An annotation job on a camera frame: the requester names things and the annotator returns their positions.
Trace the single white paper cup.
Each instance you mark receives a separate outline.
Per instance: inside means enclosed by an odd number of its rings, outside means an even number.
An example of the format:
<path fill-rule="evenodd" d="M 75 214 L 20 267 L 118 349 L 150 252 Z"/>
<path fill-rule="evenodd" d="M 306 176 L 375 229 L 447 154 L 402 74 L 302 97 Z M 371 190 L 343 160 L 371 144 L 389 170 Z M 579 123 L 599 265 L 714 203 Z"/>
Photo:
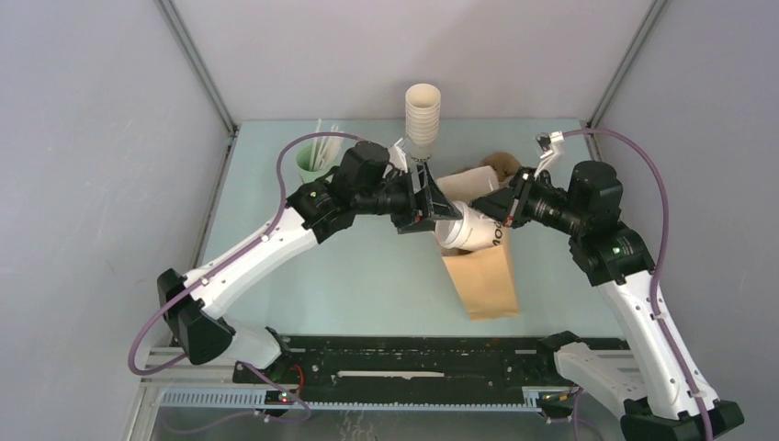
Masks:
<path fill-rule="evenodd" d="M 435 224 L 434 236 L 441 247 L 476 252 L 502 245 L 506 233 L 498 221 L 463 201 L 454 201 L 453 205 L 462 217 L 459 220 L 440 220 Z"/>

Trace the brown pulp cup carrier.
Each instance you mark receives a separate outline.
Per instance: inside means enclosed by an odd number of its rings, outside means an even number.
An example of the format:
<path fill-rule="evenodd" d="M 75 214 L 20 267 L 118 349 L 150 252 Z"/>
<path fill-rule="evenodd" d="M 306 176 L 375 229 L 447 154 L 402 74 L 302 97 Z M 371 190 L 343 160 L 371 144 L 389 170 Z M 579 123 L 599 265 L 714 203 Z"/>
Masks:
<path fill-rule="evenodd" d="M 498 182 L 502 185 L 516 174 L 522 164 L 510 153 L 496 152 L 485 156 L 480 161 L 480 166 L 489 166 L 496 173 Z"/>

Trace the brown paper bag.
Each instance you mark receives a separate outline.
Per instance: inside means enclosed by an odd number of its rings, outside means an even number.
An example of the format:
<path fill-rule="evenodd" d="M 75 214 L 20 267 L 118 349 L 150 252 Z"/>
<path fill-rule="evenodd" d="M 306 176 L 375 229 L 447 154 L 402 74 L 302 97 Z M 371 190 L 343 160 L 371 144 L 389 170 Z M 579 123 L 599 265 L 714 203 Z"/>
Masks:
<path fill-rule="evenodd" d="M 480 166 L 438 178 L 437 185 L 450 202 L 467 204 L 497 189 L 496 173 Z M 502 245 L 476 252 L 438 245 L 446 270 L 472 321 L 512 317 L 520 313 L 514 284 L 514 265 L 508 233 Z"/>

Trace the stack of paper cups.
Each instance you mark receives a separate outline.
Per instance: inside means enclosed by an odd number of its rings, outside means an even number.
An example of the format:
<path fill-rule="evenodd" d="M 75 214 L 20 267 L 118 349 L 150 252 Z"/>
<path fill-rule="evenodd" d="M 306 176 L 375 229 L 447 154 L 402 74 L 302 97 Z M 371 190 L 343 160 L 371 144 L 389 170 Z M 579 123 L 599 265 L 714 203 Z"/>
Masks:
<path fill-rule="evenodd" d="M 409 155 L 416 162 L 428 160 L 438 137 L 441 92 L 431 84 L 412 85 L 405 93 L 405 134 Z"/>

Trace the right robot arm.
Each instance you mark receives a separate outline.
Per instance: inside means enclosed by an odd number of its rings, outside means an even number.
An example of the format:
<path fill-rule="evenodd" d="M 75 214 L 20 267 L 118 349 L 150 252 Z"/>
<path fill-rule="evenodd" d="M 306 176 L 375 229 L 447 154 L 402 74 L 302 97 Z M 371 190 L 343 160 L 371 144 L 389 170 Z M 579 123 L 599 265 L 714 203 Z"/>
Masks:
<path fill-rule="evenodd" d="M 606 163 L 574 166 L 567 189 L 548 172 L 524 167 L 472 207 L 510 228 L 530 221 L 565 233 L 577 267 L 615 315 L 642 377 L 640 384 L 598 362 L 570 332 L 544 342 L 534 360 L 547 384 L 567 379 L 619 421 L 627 440 L 713 440 L 745 421 L 720 399 L 694 363 L 662 298 L 656 263 L 640 235 L 621 220 L 623 187 Z"/>

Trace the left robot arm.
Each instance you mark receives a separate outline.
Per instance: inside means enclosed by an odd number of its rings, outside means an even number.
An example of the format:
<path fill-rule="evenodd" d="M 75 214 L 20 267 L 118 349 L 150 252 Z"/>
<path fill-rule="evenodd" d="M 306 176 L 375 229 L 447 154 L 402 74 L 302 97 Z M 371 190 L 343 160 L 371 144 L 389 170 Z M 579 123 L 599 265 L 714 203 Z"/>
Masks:
<path fill-rule="evenodd" d="M 220 356 L 247 362 L 268 382 L 285 379 L 290 358 L 272 331 L 242 330 L 224 316 L 248 288 L 292 257 L 350 228 L 358 215 L 389 216 L 400 234 L 459 221 L 425 164 L 407 164 L 398 146 L 358 141 L 339 165 L 282 198 L 266 225 L 205 265 L 157 278 L 163 318 L 191 364 Z"/>

